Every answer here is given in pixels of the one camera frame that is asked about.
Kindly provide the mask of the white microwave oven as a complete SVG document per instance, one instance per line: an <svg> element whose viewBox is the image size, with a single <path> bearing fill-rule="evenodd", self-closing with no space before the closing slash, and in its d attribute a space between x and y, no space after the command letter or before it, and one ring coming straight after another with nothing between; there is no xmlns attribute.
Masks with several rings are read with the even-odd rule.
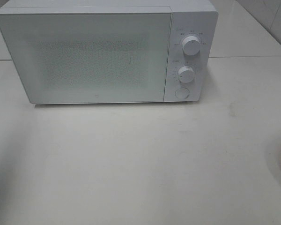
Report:
<svg viewBox="0 0 281 225"><path fill-rule="evenodd" d="M217 19L208 0L10 0L0 32L33 104L193 102Z"/></svg>

